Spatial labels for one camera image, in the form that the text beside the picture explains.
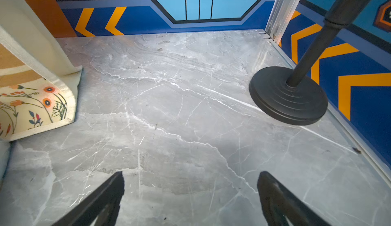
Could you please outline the cream floral canvas bag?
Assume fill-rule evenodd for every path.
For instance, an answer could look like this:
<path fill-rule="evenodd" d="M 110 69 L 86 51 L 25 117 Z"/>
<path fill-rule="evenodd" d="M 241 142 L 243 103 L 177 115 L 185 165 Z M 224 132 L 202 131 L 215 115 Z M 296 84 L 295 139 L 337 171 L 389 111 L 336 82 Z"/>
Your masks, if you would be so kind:
<path fill-rule="evenodd" d="M 75 120 L 81 67 L 54 37 L 55 0 L 1 0 L 1 173 L 10 143 Z"/>

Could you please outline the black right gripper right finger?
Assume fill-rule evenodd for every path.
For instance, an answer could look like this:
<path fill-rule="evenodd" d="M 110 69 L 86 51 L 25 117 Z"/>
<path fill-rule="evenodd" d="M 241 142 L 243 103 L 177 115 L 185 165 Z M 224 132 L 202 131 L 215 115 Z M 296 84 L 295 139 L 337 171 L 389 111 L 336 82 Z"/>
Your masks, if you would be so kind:
<path fill-rule="evenodd" d="M 260 173 L 257 188 L 263 215 L 269 226 L 328 226 L 269 172 Z"/>

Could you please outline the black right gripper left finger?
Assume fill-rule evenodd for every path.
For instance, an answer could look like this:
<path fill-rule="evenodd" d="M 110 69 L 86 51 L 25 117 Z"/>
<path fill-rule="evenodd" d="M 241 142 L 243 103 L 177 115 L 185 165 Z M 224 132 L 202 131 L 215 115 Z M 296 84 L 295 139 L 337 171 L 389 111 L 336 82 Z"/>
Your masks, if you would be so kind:
<path fill-rule="evenodd" d="M 79 205 L 54 223 L 55 226 L 114 226 L 124 195 L 124 177 L 116 172 Z"/>

